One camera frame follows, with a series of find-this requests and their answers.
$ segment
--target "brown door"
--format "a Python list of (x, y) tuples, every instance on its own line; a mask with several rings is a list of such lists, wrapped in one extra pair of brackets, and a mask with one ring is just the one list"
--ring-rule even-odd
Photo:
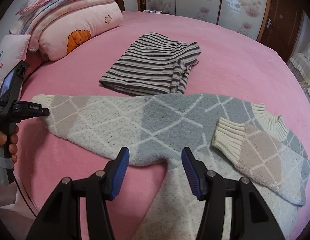
[(260, 42), (275, 50), (284, 62), (289, 60), (293, 51), (302, 12), (296, 0), (271, 0), (267, 25)]

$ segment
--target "cream ribbed cuff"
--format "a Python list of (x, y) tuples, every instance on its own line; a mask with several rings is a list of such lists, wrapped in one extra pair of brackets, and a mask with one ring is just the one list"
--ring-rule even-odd
[(281, 115), (273, 115), (266, 111), (264, 104), (252, 104), (252, 110), (265, 132), (280, 142), (286, 139), (289, 129), (285, 126)]
[(240, 149), (245, 139), (244, 125), (221, 117), (213, 134), (212, 145), (221, 150), (234, 165), (239, 162)]
[(55, 96), (40, 94), (34, 96), (31, 100), (33, 103), (41, 104), (42, 107), (50, 108)]

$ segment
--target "bed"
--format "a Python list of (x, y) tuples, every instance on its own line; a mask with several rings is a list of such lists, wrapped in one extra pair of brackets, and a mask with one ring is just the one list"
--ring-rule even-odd
[[(123, 3), (118, 3), (124, 10)], [(102, 87), (98, 79), (138, 37), (158, 32), (172, 40), (196, 41), (201, 47), (199, 64), (192, 69), (185, 94), (212, 93), (264, 103), (268, 111), (283, 116), (310, 159), (310, 106), (295, 77), (273, 50), (218, 25), (190, 18), (125, 11), (123, 16), (120, 27), (38, 68), (24, 83), (21, 99), (29, 101), (38, 94), (126, 96)], [(20, 124), (19, 141), (16, 173), (38, 210), (62, 177), (87, 177), (108, 161), (57, 138), (38, 119)], [(165, 173), (164, 163), (128, 168), (120, 195), (107, 204), (116, 239), (133, 238)], [(289, 239), (296, 239), (310, 219), (310, 178), (306, 198)], [(83, 239), (88, 239), (84, 216), (82, 222)]]

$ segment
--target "thumb nail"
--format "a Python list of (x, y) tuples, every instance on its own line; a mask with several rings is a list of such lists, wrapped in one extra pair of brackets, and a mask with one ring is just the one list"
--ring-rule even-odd
[(6, 141), (7, 141), (7, 135), (2, 134), (2, 140), (3, 140), (4, 142), (6, 142)]

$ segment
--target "black and white stripes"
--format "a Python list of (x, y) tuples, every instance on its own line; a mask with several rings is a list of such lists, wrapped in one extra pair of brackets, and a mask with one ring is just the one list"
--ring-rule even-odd
[(134, 95), (184, 93), (201, 50), (196, 42), (171, 41), (158, 33), (138, 38), (99, 82)]

